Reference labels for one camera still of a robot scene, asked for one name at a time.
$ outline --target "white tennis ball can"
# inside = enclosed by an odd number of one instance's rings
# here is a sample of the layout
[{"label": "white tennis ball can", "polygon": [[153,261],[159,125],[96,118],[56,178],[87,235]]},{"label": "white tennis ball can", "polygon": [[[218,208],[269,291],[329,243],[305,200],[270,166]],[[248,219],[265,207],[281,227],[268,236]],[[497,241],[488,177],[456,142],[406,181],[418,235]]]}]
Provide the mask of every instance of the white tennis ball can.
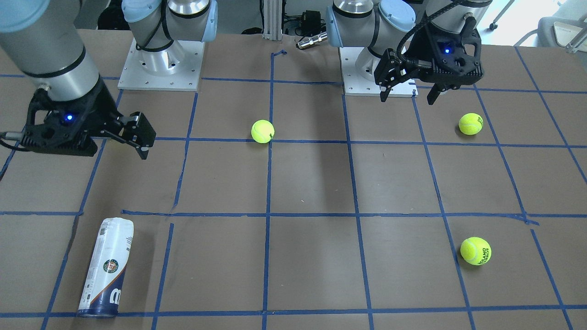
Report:
[{"label": "white tennis ball can", "polygon": [[130,220],[108,218],[102,221],[77,316],[109,318],[118,314],[133,234],[134,225]]}]

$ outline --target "yellow tennis ball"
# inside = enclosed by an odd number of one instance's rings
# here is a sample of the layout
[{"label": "yellow tennis ball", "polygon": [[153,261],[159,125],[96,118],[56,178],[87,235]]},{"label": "yellow tennis ball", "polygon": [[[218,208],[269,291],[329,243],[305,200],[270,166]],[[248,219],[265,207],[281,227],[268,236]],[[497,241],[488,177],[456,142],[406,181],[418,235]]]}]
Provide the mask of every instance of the yellow tennis ball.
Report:
[{"label": "yellow tennis ball", "polygon": [[458,121],[458,129],[463,134],[475,135],[483,128],[483,118],[476,113],[467,113]]},{"label": "yellow tennis ball", "polygon": [[480,237],[470,237],[461,244],[461,255],[471,265],[483,265],[491,258],[491,247]]},{"label": "yellow tennis ball", "polygon": [[275,129],[273,125],[265,119],[257,120],[251,128],[251,136],[258,143],[267,143],[273,139]]}]

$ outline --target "cable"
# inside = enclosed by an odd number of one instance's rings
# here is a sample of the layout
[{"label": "cable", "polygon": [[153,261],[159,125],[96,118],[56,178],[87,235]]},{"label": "cable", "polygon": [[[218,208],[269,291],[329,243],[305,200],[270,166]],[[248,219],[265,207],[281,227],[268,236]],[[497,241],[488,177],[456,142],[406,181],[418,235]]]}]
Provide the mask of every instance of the cable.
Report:
[{"label": "cable", "polygon": [[454,7],[456,7],[466,1],[468,1],[468,0],[454,0],[454,2],[452,2],[451,4],[440,8],[434,14],[422,19],[422,21],[420,23],[418,23],[411,30],[409,30],[408,33],[406,33],[406,35],[404,35],[404,37],[400,40],[400,43],[397,45],[396,53],[397,53],[397,57],[400,59],[400,61],[402,61],[402,62],[406,61],[406,57],[402,54],[402,49],[403,49],[403,46],[406,43],[406,41],[408,39],[410,39],[411,36],[413,36],[421,28],[426,26],[426,24],[430,23],[433,19],[437,18],[438,16],[446,13],[447,11],[453,9]]},{"label": "cable", "polygon": [[151,35],[149,35],[149,38],[147,39],[147,42],[145,42],[144,46],[139,46],[139,43],[137,42],[137,44],[135,46],[135,48],[137,50],[143,50],[149,45],[149,42],[151,42],[151,40],[153,40],[155,33],[157,33],[157,31],[159,30],[159,27],[163,23],[163,19],[165,18],[165,12],[166,12],[165,9],[167,7],[167,1],[166,0],[161,1],[160,6],[161,6],[161,17],[159,17],[159,22],[157,23],[157,26],[153,29],[153,31],[151,32]]},{"label": "cable", "polygon": [[10,144],[2,141],[2,137],[0,137],[0,146],[6,147],[6,148],[14,150],[14,151],[30,151],[26,148],[19,148],[19,147],[11,146]]},{"label": "cable", "polygon": [[263,15],[263,0],[259,0],[259,12],[261,13],[261,29],[265,30],[265,15]]}]

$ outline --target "roland garros logo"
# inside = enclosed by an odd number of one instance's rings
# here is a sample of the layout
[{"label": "roland garros logo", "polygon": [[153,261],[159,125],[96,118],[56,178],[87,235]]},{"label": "roland garros logo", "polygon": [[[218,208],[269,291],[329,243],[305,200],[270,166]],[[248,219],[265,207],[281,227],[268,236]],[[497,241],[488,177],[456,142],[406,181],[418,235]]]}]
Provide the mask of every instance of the roland garros logo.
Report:
[{"label": "roland garros logo", "polygon": [[114,260],[114,259],[110,259],[110,260],[106,260],[106,262],[104,262],[104,271],[111,274],[113,272],[116,272],[118,270],[118,261]]}]

